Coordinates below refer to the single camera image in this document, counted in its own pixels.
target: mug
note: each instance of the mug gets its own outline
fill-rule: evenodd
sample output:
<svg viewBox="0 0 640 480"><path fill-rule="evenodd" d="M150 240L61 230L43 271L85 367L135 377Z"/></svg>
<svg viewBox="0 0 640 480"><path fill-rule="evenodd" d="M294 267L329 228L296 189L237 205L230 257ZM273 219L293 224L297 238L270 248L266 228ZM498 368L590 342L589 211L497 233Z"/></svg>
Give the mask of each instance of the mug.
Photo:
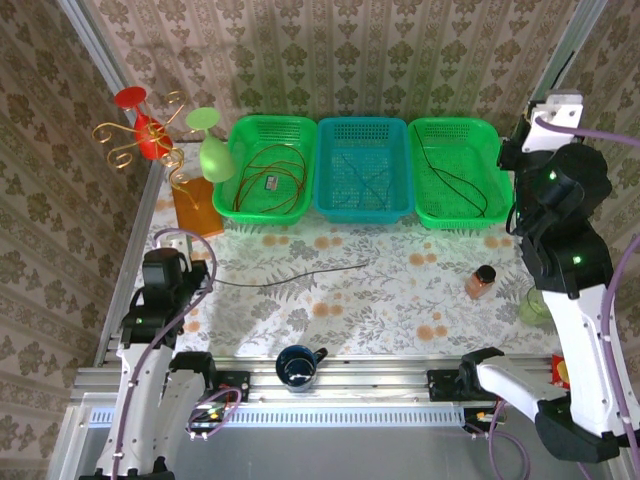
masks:
<svg viewBox="0 0 640 480"><path fill-rule="evenodd" d="M318 363L327 356L326 348L312 352L302 345L285 348L276 359L278 378L291 392L308 390L315 382Z"/></svg>

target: wall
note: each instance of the wall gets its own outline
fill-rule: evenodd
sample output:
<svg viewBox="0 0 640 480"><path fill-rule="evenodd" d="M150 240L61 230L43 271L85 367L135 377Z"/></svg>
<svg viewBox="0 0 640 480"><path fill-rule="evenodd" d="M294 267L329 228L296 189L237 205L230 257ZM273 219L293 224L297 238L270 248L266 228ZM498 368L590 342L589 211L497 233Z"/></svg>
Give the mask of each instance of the wall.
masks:
<svg viewBox="0 0 640 480"><path fill-rule="evenodd" d="M576 1L91 0L131 84L222 111L472 115L509 133Z"/></svg>
<svg viewBox="0 0 640 480"><path fill-rule="evenodd" d="M581 126L640 136L640 2L608 3L562 87L577 88L585 95ZM640 234L640 149L600 140L588 143L604 154L614 185L593 220L617 265L633 236ZM616 312L627 365L634 384L640 386L638 254L626 269Z"/></svg>
<svg viewBox="0 0 640 480"><path fill-rule="evenodd" d="M0 479L44 478L136 215L148 165L91 140L110 98L55 2L0 2Z"/></svg>

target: blue plastic basket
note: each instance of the blue plastic basket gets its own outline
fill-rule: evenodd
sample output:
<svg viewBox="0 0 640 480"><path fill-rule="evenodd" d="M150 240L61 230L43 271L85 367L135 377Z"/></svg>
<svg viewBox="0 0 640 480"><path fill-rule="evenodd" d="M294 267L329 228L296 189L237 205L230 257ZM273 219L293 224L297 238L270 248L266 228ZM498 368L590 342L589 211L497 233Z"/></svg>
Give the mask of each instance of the blue plastic basket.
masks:
<svg viewBox="0 0 640 480"><path fill-rule="evenodd" d="M325 118L318 124L313 203L333 223L395 223L414 208L407 124Z"/></svg>

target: floral tablecloth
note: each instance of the floral tablecloth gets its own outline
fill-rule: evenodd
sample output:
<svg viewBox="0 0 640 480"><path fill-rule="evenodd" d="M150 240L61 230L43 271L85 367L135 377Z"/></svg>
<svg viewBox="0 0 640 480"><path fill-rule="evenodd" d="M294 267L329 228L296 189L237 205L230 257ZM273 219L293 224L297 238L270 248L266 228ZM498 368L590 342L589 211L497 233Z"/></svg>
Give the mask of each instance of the floral tablecloth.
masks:
<svg viewBox="0 0 640 480"><path fill-rule="evenodd" d="M185 145L191 168L198 147ZM177 221L165 182L148 249L151 236L169 226ZM226 220L225 232L210 241L217 278L234 283L258 285L311 270L367 265L276 287L216 283L188 316L179 350L275 355L297 343L349 355L459 355L486 346L509 353L559 351L552 324L531 327L517 317L532 280L501 225L426 230L415 215L389 226L335 225L310 210L292 227ZM196 258L206 258L197 242L194 251ZM474 301L464 281L481 264L492 265L498 275L493 289Z"/></svg>

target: jar lid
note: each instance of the jar lid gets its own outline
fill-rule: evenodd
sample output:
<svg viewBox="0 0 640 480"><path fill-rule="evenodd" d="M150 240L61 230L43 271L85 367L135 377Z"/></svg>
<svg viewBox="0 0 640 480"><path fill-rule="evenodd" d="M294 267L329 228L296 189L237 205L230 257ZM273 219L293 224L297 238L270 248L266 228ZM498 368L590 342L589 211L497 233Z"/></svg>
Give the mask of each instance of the jar lid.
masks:
<svg viewBox="0 0 640 480"><path fill-rule="evenodd" d="M493 283L496 279L496 271L489 265L482 265L476 270L476 275L482 283Z"/></svg>

